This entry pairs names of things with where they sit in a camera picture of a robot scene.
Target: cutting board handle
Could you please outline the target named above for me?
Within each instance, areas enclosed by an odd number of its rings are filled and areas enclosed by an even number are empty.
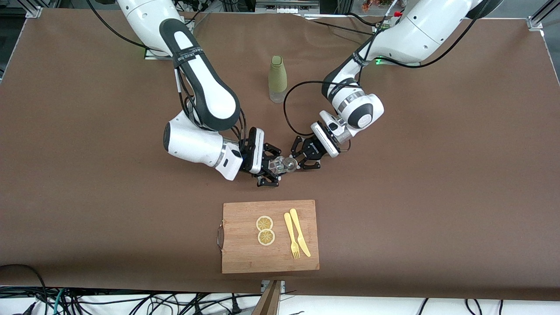
[[[220,226],[218,226],[218,237],[216,241],[216,243],[218,244],[218,248],[220,249],[220,252],[223,252],[223,241],[222,241],[222,245],[220,246],[220,235],[222,235],[221,239],[223,240],[223,220],[220,222]]]

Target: black cable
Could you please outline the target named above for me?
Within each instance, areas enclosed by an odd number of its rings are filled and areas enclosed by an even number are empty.
[[[231,312],[230,314],[235,315],[241,313],[243,310],[239,308],[239,304],[237,303],[237,297],[235,294],[231,294]]]
[[[179,307],[179,300],[177,299],[177,295],[174,294],[173,298],[175,299],[175,301],[177,302],[177,314],[179,314],[179,312],[181,311],[181,308]]]
[[[152,315],[152,314],[153,314],[153,311],[155,311],[158,307],[160,307],[160,305],[165,305],[164,303],[165,303],[167,300],[169,300],[171,297],[173,297],[174,295],[175,295],[175,294],[171,294],[171,295],[169,295],[167,298],[163,299],[161,302],[158,302],[158,305],[157,305],[156,307],[153,307],[153,306],[152,306],[152,311],[151,311],[149,314],[147,314],[147,315]]]
[[[354,12],[348,12],[348,13],[345,13],[344,15],[353,16],[353,17],[357,18],[360,22],[364,23],[365,25],[369,25],[369,26],[375,26],[377,23],[382,23],[383,22],[383,20],[381,20],[379,22],[374,22],[374,23],[368,22],[368,21],[362,19],[361,16],[359,16],[358,14],[356,14]]]
[[[156,308],[158,308],[161,305],[169,307],[171,309],[171,315],[173,315],[173,307],[171,305],[165,304],[165,300],[162,300],[160,302],[157,301],[150,302],[150,304],[148,304],[148,308],[146,309],[146,315],[153,315],[153,311],[155,311]]]
[[[80,301],[80,303],[82,304],[91,304],[91,305],[106,305],[106,304],[115,304],[115,303],[125,303],[125,302],[136,302],[136,301],[141,301],[144,298],[141,299],[130,299],[130,300],[119,300],[119,301],[110,301],[110,302],[84,302],[84,301]]]
[[[190,95],[189,90],[186,89],[185,81],[183,81],[183,72],[181,71],[181,69],[179,67],[175,68],[175,70],[177,70],[177,72],[178,72],[179,82],[181,82],[181,87],[183,87],[183,90],[185,91],[185,93],[187,93],[187,95]]]
[[[239,108],[239,112],[243,117],[243,125],[241,126],[241,131],[243,132],[243,139],[241,139],[241,147],[239,148],[239,150],[243,151],[243,149],[245,148],[245,140],[247,139],[247,120],[245,118],[245,113],[243,112],[242,108]]]
[[[315,20],[311,20],[311,22],[314,22],[314,23],[317,23],[317,24],[321,24],[321,25],[336,27],[337,29],[341,29],[341,30],[345,30],[345,31],[350,31],[350,32],[355,32],[355,33],[360,33],[360,34],[366,34],[366,35],[373,35],[373,33],[368,33],[368,32],[363,32],[363,31],[358,31],[358,30],[353,30],[353,29],[349,29],[349,28],[347,28],[347,27],[342,27],[342,26],[333,25],[333,24],[329,24],[329,23],[319,22],[319,21],[315,21]]]
[[[424,307],[426,306],[426,303],[428,303],[428,300],[429,298],[424,299],[422,305],[420,305],[420,310],[418,310],[418,315],[422,315],[422,312],[424,312]]]
[[[48,302],[49,297],[46,293],[45,281],[43,281],[43,278],[41,277],[41,275],[39,275],[39,273],[37,272],[37,270],[35,270],[35,268],[33,268],[31,266],[28,266],[28,265],[23,265],[21,263],[11,263],[9,265],[0,266],[0,269],[9,268],[9,267],[21,267],[21,268],[31,270],[35,274],[35,276],[37,276],[37,279],[39,279],[39,282],[41,282],[41,287],[43,288],[43,294],[45,296],[45,302]],[[48,311],[48,307],[45,307],[45,315],[47,315],[47,311]]]
[[[329,81],[304,81],[304,82],[300,82],[300,83],[292,86],[292,88],[289,89],[288,92],[286,93],[286,96],[284,96],[284,117],[286,118],[286,122],[288,123],[288,126],[290,127],[290,129],[292,131],[294,131],[294,133],[296,133],[297,135],[304,136],[304,137],[312,136],[313,133],[301,133],[301,132],[298,132],[297,130],[294,129],[294,127],[290,123],[290,120],[288,119],[288,114],[286,113],[286,100],[288,99],[288,96],[290,95],[290,93],[295,88],[297,88],[300,85],[309,84],[309,83],[330,84],[330,85],[347,86],[347,87],[360,87],[359,85],[350,85],[350,84],[335,83],[335,82],[329,82]]]
[[[367,46],[366,55],[363,56],[363,59],[364,59],[365,61],[367,61],[367,55],[370,54],[371,46],[373,45],[375,38],[376,38],[377,35],[379,34],[379,31],[381,30],[381,25],[383,24],[383,22],[385,21],[386,18],[387,18],[387,16],[384,16],[384,17],[381,19],[381,21],[379,22],[379,27],[378,27],[377,29],[375,29],[375,33],[374,33],[373,36],[371,37],[370,43],[369,43],[369,45]],[[358,80],[357,80],[358,84],[360,84],[360,81],[362,80],[362,70],[363,70],[363,66],[360,65],[360,71],[358,72]]]
[[[220,305],[221,307],[225,308],[228,314],[230,314],[230,315],[233,315],[233,312],[232,312],[232,311],[230,311],[230,309],[229,309],[229,308],[227,308],[227,307],[223,306],[223,304],[222,304],[222,303],[220,303],[220,302],[218,302],[218,304],[219,304],[219,305]]]
[[[260,297],[260,296],[261,296],[261,294],[245,294],[245,295],[239,295],[238,298]],[[217,301],[213,301],[213,302],[210,303],[209,305],[207,305],[207,306],[201,308],[200,311],[202,312],[204,309],[209,308],[210,306],[213,306],[213,305],[216,305],[216,304],[218,304],[218,303],[220,303],[220,302],[227,301],[227,300],[231,300],[231,299],[232,299],[232,297],[224,298],[224,299],[217,300]]]
[[[473,300],[474,300],[474,302],[476,303],[476,305],[477,305],[477,307],[478,307],[478,315],[482,315],[482,310],[480,309],[480,304],[478,304],[478,300],[476,300],[476,299],[473,299]],[[473,312],[472,309],[470,309],[470,306],[469,306],[469,299],[465,299],[465,306],[466,306],[466,308],[469,310],[469,312],[470,312],[472,315],[477,315],[477,314],[475,314],[475,313]]]
[[[203,298],[207,297],[208,293],[197,293],[196,297],[187,304],[178,315],[184,315],[189,312],[191,308],[194,307],[195,304],[199,303]]]
[[[194,21],[195,18],[197,18],[197,15],[199,15],[203,10],[198,10],[198,12],[196,12],[194,14],[194,16],[192,18],[189,19],[189,21]]]
[[[76,315],[76,310],[74,309],[74,302],[72,302],[72,299],[70,299],[70,307],[72,308],[72,314]]]
[[[88,315],[93,315],[92,313],[88,312],[83,306],[80,305],[81,302],[78,300],[77,296],[74,296],[74,302],[76,303],[80,315],[83,315],[82,311],[86,312]]]
[[[97,16],[97,18],[101,21],[101,23],[103,23],[111,32],[113,32],[113,34],[115,34],[116,36],[120,37],[121,39],[123,39],[123,40],[125,40],[125,41],[127,41],[127,42],[129,42],[129,43],[131,43],[131,44],[133,44],[133,45],[136,45],[136,46],[138,46],[138,47],[142,47],[142,48],[145,48],[145,49],[147,49],[147,50],[155,50],[155,51],[159,52],[159,50],[157,50],[157,49],[150,48],[150,47],[148,47],[148,46],[146,46],[146,45],[144,45],[144,44],[138,44],[138,43],[136,43],[135,41],[132,41],[132,40],[130,40],[130,39],[128,39],[128,38],[126,38],[126,37],[120,35],[120,34],[119,34],[117,31],[115,31],[111,26],[109,26],[109,24],[107,24],[107,22],[105,22],[105,20],[103,20],[103,18],[99,15],[99,13],[97,12],[97,10],[95,10],[94,6],[91,4],[91,1],[90,1],[90,0],[86,0],[86,2],[87,2],[87,5],[90,6],[90,9],[91,9],[91,11],[93,11],[93,13],[95,14],[95,16]]]
[[[128,315],[135,315],[140,307],[142,307],[142,305],[144,305],[144,303],[150,300],[154,295],[155,294],[150,294],[147,297],[143,298],[138,304],[136,304],[136,306],[130,311],[130,313],[128,313]]]
[[[234,135],[237,137],[237,139],[239,141],[241,141],[241,133],[239,132],[239,128],[236,125],[231,127],[231,131],[234,133]]]

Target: transparent object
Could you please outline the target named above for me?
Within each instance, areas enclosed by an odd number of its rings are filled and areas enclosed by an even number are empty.
[[[274,92],[269,90],[270,100],[275,103],[284,103],[284,98],[286,97],[286,90],[282,92]]]
[[[268,169],[274,175],[291,173],[297,169],[297,161],[293,157],[279,156],[268,163]]]

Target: fork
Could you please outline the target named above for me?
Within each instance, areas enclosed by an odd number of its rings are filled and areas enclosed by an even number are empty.
[[[284,221],[286,221],[286,227],[288,227],[288,233],[290,234],[290,239],[292,240],[292,244],[290,245],[290,249],[292,250],[292,255],[294,259],[300,258],[300,247],[296,243],[296,239],[293,237],[293,226],[292,226],[292,216],[290,216],[289,212],[284,214]]]

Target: white floor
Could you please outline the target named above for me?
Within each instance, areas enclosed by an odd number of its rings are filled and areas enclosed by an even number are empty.
[[[230,294],[211,294],[207,299],[215,300],[230,297]],[[84,302],[108,302],[115,300],[138,299],[145,295],[111,295],[86,297]],[[188,302],[194,294],[180,294],[180,302]],[[14,315],[23,313],[27,307],[33,303],[34,298],[11,298],[0,299],[0,315]],[[255,306],[258,297],[239,298],[240,308]],[[303,311],[303,315],[329,315],[329,314],[351,314],[351,315],[417,315],[422,298],[364,298],[364,297],[314,297],[309,295],[285,295],[280,302],[279,315],[292,315]],[[498,315],[499,301],[479,300],[483,315]],[[84,308],[93,315],[126,315],[134,308],[138,302],[126,302],[108,305],[83,305]],[[148,304],[145,303],[138,311],[138,315],[149,313]],[[231,302],[222,303],[231,309]],[[475,304],[471,301],[471,306],[475,314],[478,314]],[[226,314],[220,305],[209,307],[203,311],[204,314]],[[44,304],[38,303],[32,315],[44,314]],[[177,309],[169,307],[157,308],[153,315],[172,315],[177,314]],[[470,315],[465,307],[464,300],[461,299],[430,299],[424,308],[423,315]],[[560,302],[544,301],[517,301],[506,300],[504,302],[503,315],[555,315],[560,314]]]

